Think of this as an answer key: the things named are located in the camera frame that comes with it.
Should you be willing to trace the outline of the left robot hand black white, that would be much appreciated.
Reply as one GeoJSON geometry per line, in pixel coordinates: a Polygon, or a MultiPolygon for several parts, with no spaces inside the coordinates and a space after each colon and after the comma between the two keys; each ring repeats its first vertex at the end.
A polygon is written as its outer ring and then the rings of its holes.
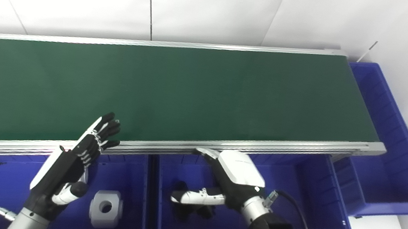
{"type": "Polygon", "coordinates": [[[50,156],[52,163],[41,167],[43,174],[38,176],[39,180],[23,205],[29,216],[53,222],[68,206],[67,202],[61,202],[58,198],[62,192],[70,192],[75,187],[72,193],[74,200],[83,197],[88,186],[80,178],[103,151],[119,146],[119,140],[110,138],[118,134],[120,129],[121,124],[115,119],[115,113],[107,113],[87,128],[76,146],[70,150],[60,147],[57,156],[50,156]]]}

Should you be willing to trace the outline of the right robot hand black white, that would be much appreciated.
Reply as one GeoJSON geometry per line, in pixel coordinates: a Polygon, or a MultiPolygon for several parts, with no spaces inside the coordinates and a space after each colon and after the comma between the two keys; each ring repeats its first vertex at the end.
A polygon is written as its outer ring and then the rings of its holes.
{"type": "Polygon", "coordinates": [[[200,147],[194,152],[210,166],[218,187],[206,187],[199,191],[175,190],[170,195],[172,202],[203,206],[223,204],[239,213],[249,206],[261,204],[265,180],[247,154],[237,150],[215,151],[200,147]]]}

